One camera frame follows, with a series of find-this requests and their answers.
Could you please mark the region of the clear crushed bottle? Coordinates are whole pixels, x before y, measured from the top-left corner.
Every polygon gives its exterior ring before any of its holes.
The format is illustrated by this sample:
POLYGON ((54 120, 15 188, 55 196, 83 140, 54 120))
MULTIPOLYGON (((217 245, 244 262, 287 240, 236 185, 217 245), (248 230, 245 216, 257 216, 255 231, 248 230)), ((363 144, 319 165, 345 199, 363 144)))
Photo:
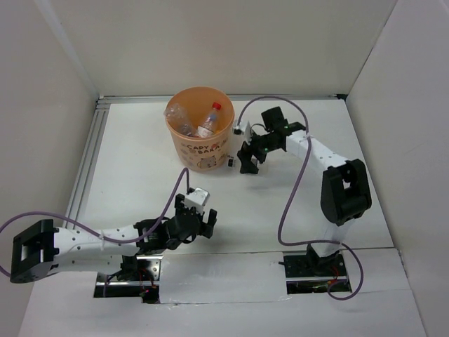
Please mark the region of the clear crushed bottle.
POLYGON ((192 133, 192 123, 187 116, 187 111, 181 105, 175 103, 164 111, 166 121, 178 132, 185 136, 192 133))

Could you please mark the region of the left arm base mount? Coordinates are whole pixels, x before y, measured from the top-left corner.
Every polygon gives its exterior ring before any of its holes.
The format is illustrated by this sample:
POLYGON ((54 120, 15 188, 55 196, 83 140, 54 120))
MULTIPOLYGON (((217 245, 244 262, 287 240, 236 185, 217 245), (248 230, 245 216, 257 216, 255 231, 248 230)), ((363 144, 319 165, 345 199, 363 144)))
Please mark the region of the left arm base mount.
POLYGON ((125 270, 112 275, 98 273, 94 298, 138 298, 142 303, 159 304, 162 256, 126 258, 125 270))

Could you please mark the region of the clear bottle black label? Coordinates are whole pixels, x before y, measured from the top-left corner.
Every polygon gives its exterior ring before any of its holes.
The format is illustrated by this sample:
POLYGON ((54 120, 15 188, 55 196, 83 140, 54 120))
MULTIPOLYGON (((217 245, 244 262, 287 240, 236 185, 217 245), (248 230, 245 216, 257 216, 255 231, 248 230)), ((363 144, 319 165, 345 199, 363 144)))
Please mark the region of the clear bottle black label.
POLYGON ((237 169, 239 167, 239 160, 235 156, 228 155, 226 165, 230 169, 237 169))

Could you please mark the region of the water bottle red label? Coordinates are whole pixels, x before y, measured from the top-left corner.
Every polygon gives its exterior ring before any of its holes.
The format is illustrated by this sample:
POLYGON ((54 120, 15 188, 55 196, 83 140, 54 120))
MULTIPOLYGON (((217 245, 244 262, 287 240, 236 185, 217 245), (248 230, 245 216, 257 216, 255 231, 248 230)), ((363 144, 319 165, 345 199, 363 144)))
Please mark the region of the water bottle red label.
POLYGON ((213 103, 211 111, 206 118, 197 126, 196 135, 200 138, 211 137, 217 130, 220 110, 222 106, 220 103, 213 103))

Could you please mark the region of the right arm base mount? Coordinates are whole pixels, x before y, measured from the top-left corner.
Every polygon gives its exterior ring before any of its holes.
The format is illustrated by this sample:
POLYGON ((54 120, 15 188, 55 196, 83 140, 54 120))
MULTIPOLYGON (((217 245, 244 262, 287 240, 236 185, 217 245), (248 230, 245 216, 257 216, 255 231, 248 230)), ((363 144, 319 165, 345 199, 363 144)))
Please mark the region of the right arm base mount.
POLYGON ((288 253, 278 262, 286 276, 287 294, 351 292, 343 255, 321 258, 309 245, 305 252, 288 253))

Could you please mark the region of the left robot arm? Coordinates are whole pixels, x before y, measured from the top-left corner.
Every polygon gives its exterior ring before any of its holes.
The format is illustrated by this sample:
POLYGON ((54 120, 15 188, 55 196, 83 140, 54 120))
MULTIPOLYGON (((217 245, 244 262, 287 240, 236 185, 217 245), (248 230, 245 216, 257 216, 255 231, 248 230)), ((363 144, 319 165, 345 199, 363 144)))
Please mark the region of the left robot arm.
POLYGON ((173 217, 145 219, 97 234, 57 227, 52 218, 40 220, 13 238, 9 280, 26 284, 75 271, 132 279, 139 256, 161 255, 197 237, 213 236, 217 212, 204 212, 208 199, 209 193, 201 189, 177 194, 173 217))

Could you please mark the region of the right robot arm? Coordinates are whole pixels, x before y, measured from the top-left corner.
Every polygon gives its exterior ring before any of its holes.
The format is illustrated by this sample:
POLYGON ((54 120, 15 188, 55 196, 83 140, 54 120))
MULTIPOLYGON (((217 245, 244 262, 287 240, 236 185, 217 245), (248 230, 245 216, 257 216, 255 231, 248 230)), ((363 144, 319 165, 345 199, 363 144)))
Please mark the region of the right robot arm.
POLYGON ((236 121, 233 125, 233 133, 244 137, 236 153, 239 171, 259 173, 257 165, 265 162, 267 154, 282 149, 321 175, 320 207, 326 222, 322 235, 307 245, 305 265, 313 275, 322 275, 336 259, 352 223, 372 206, 366 165, 360 159, 350 160, 333 152, 301 123, 288 122, 280 107, 261 116, 266 131, 263 135, 256 134, 250 124, 236 121))

